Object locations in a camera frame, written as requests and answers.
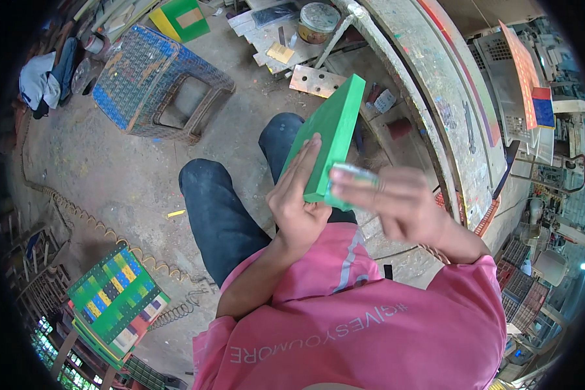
blue jeans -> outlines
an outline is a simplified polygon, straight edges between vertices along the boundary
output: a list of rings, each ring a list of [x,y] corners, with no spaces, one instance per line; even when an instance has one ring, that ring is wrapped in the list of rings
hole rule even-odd
[[[70,83],[72,82],[71,77],[73,75],[73,58],[76,56],[77,47],[78,39],[74,37],[67,38],[65,44],[63,44],[63,51],[60,54],[58,64],[50,71],[50,74],[60,84],[59,100],[63,100],[69,95]]]
[[[304,120],[294,113],[279,113],[266,125],[258,145],[277,183],[292,142]],[[206,270],[221,287],[237,265],[269,245],[271,238],[251,218],[234,192],[232,178],[218,162],[195,159],[179,173],[179,188],[187,204],[197,247]],[[357,223],[353,211],[332,209],[330,222]]]

plastic stool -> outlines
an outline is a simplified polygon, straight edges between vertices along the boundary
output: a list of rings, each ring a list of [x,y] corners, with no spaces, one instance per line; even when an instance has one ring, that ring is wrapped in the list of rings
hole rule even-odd
[[[160,123],[164,109],[187,79],[210,86],[184,128]],[[171,38],[140,24],[123,36],[122,48],[102,70],[93,96],[117,127],[132,136],[179,140],[195,145],[210,118],[236,84],[224,72]]]

electrical cable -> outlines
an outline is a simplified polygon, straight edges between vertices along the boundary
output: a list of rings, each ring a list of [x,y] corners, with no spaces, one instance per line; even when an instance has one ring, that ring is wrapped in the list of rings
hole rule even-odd
[[[516,202],[516,204],[515,204],[515,205],[513,205],[513,206],[509,207],[507,210],[503,210],[502,212],[500,212],[500,213],[496,214],[496,217],[495,217],[495,218],[498,218],[498,217],[500,217],[502,214],[504,214],[504,213],[507,213],[507,212],[508,212],[509,210],[511,210],[512,208],[514,208],[514,207],[518,206],[518,205],[519,205],[520,203],[522,203],[523,201],[525,201],[525,200],[529,200],[529,199],[541,199],[541,198],[539,198],[539,197],[529,197],[529,198],[520,199],[520,200],[518,200],[518,201]]]
[[[70,199],[65,198],[58,191],[56,191],[54,188],[49,187],[47,185],[41,185],[41,184],[38,184],[35,182],[31,182],[30,180],[28,180],[26,178],[26,174],[23,170],[23,146],[26,143],[26,138],[28,137],[28,131],[29,131],[30,127],[31,127],[31,118],[29,116],[28,124],[26,125],[26,129],[24,130],[24,133],[22,135],[22,142],[20,144],[20,149],[19,149],[20,172],[22,174],[23,183],[26,187],[29,187],[35,191],[45,193],[46,195],[50,196],[50,199],[54,203],[54,207],[57,209],[57,212],[58,212],[59,218],[61,219],[61,222],[63,223],[65,228],[67,228],[70,235],[72,233],[72,230],[66,224],[65,219],[63,218],[63,214],[60,212],[60,207],[63,207],[64,209],[67,210],[68,213],[70,213],[71,215],[77,216],[79,219],[86,218],[87,225],[89,224],[89,222],[93,222],[95,224],[94,230],[98,230],[98,228],[102,228],[104,230],[104,237],[106,237],[109,234],[112,234],[113,236],[115,236],[115,244],[119,244],[120,242],[124,241],[126,243],[126,246],[128,247],[128,252],[132,253],[134,251],[139,251],[141,253],[140,258],[136,254],[134,254],[134,256],[142,265],[145,265],[146,261],[151,260],[151,261],[153,261],[153,268],[155,271],[157,271],[163,267],[166,267],[167,271],[168,271],[168,276],[170,278],[173,275],[175,275],[176,273],[178,274],[178,276],[176,277],[176,280],[178,280],[178,281],[183,281],[184,279],[189,279],[190,282],[197,285],[204,280],[204,279],[201,279],[201,280],[195,281],[195,280],[193,280],[191,275],[189,275],[187,272],[183,273],[179,269],[172,270],[165,262],[163,262],[163,261],[157,262],[156,259],[154,258],[154,256],[147,256],[146,257],[141,248],[139,248],[138,246],[131,247],[130,243],[128,243],[128,240],[126,240],[125,238],[119,238],[114,230],[107,228],[104,225],[104,223],[96,220],[94,216],[87,213],[81,207],[76,206],[76,204],[74,204],[72,201],[70,201]],[[165,311],[160,316],[158,316],[158,318],[152,323],[152,325],[149,326],[148,332],[151,330],[154,330],[154,329],[161,328],[162,326],[165,326],[165,325],[170,324],[174,321],[177,321],[181,318],[184,318],[184,317],[188,316],[189,314],[191,314],[192,312],[194,312],[195,308],[199,307],[199,303],[197,303],[193,300],[193,296],[199,295],[199,294],[205,294],[205,293],[207,293],[207,291],[204,291],[204,290],[195,290],[195,291],[189,292],[186,296],[186,301],[187,301],[186,303],[181,303],[179,306],[172,308],[171,310]]]

bucket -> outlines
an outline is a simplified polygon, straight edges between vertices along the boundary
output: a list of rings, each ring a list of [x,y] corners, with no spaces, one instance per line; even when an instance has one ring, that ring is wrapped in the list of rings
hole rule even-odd
[[[321,44],[334,32],[339,20],[340,13],[328,4],[306,4],[299,15],[299,37],[313,45]]]
[[[104,41],[95,35],[91,35],[89,40],[86,42],[85,50],[90,51],[93,54],[98,54],[102,47],[104,47]]]

green wooden block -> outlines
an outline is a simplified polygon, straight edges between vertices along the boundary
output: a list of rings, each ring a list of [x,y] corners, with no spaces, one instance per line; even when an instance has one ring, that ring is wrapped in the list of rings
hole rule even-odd
[[[305,121],[294,139],[282,174],[305,140],[312,138],[314,133],[320,133],[322,139],[319,156],[303,193],[303,199],[309,203],[325,200],[329,170],[335,162],[344,162],[347,158],[365,84],[366,81],[353,74]]]

